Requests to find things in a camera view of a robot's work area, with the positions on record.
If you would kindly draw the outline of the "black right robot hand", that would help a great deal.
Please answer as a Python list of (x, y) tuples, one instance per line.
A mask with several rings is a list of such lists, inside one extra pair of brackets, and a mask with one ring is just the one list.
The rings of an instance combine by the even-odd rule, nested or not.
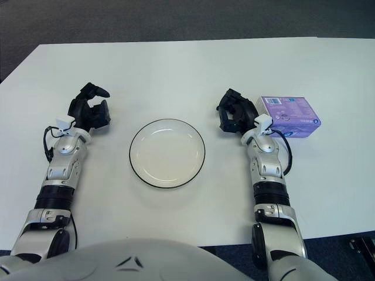
[(259, 116), (254, 104), (231, 88), (226, 91), (216, 110), (222, 131), (242, 135), (255, 128), (254, 121)]

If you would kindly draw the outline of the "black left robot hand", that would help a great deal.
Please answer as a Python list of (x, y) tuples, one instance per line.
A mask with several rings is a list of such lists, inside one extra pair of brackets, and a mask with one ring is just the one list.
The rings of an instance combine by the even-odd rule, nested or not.
[(92, 107), (88, 104), (88, 100), (96, 96), (110, 98), (110, 93), (92, 83), (87, 83), (71, 101), (68, 116), (74, 118), (75, 128), (89, 132), (91, 129), (102, 128), (110, 123), (111, 118), (106, 100)]

